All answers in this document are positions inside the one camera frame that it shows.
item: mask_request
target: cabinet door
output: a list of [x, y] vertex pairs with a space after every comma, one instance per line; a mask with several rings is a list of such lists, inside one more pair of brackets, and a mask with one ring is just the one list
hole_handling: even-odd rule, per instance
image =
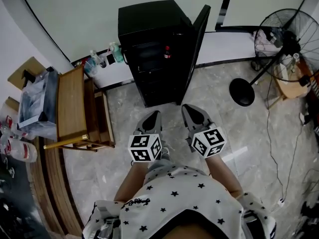
[[178, 105], [181, 104], [186, 90], [188, 88], [189, 82], [193, 75], [194, 67], [197, 62], [199, 50], [201, 47], [201, 43], [203, 41], [204, 33], [207, 26], [208, 16], [210, 13], [210, 6], [205, 5], [201, 10], [200, 14], [198, 15], [197, 19], [193, 24], [193, 35], [191, 37], [191, 59], [187, 62], [187, 69], [188, 71], [183, 76], [183, 80], [185, 82], [184, 86], [182, 87], [181, 93], [176, 100]]

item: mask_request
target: black phone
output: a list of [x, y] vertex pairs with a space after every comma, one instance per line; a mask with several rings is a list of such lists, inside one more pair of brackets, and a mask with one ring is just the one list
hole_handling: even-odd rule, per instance
[[113, 54], [107, 55], [106, 58], [108, 59], [109, 65], [112, 65], [115, 63]]

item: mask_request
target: star print shirt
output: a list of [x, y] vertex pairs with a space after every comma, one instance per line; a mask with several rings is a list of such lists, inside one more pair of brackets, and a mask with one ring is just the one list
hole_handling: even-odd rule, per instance
[[[251, 193], [235, 199], [202, 171], [174, 165], [149, 172], [127, 203], [96, 201], [83, 238], [155, 238], [177, 226], [179, 217], [209, 223], [226, 239], [272, 239], [276, 229], [274, 218]], [[254, 229], [264, 236], [256, 237]]]

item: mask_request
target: tile floor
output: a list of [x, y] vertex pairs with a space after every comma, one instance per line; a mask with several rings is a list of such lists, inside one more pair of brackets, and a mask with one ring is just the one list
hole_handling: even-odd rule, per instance
[[[270, 141], [267, 134], [267, 116], [264, 99], [269, 87], [269, 76], [255, 85], [255, 101], [250, 107], [238, 106], [228, 92], [232, 79], [242, 77], [251, 80], [256, 75], [250, 62], [222, 64], [195, 69], [183, 103], [201, 107], [221, 126], [228, 138], [222, 156], [247, 147], [247, 151], [227, 162], [237, 175], [245, 191], [260, 197], [277, 220], [277, 238], [290, 238], [298, 220], [306, 183], [303, 178], [310, 168], [318, 168], [318, 146], [312, 132], [313, 125], [304, 126], [292, 167], [285, 204], [278, 208], [282, 187], [276, 177], [276, 164], [270, 157]], [[271, 86], [270, 95], [275, 93]], [[208, 173], [205, 161], [191, 153], [186, 141], [187, 129], [183, 125], [180, 107], [165, 104], [146, 109], [134, 83], [107, 92], [115, 149], [101, 149], [97, 153], [64, 150], [65, 164], [71, 191], [84, 223], [92, 211], [94, 201], [112, 200], [131, 165], [126, 149], [129, 135], [137, 122], [147, 113], [159, 110], [162, 114], [163, 138], [168, 143], [173, 160], [203, 169]], [[301, 131], [298, 113], [303, 100], [287, 100], [271, 109], [269, 134], [273, 156], [278, 162], [279, 178], [284, 194], [289, 169], [293, 159], [296, 137]], [[311, 172], [307, 181], [315, 180]]]

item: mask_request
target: white shirt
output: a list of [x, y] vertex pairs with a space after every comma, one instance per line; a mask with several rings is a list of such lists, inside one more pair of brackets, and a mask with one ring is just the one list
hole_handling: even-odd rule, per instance
[[83, 236], [147, 239], [185, 210], [202, 214], [229, 239], [252, 238], [244, 219], [251, 213], [260, 220], [266, 239], [275, 233], [274, 218], [251, 193], [235, 199], [202, 171], [170, 165], [149, 172], [143, 187], [125, 204], [97, 201]]

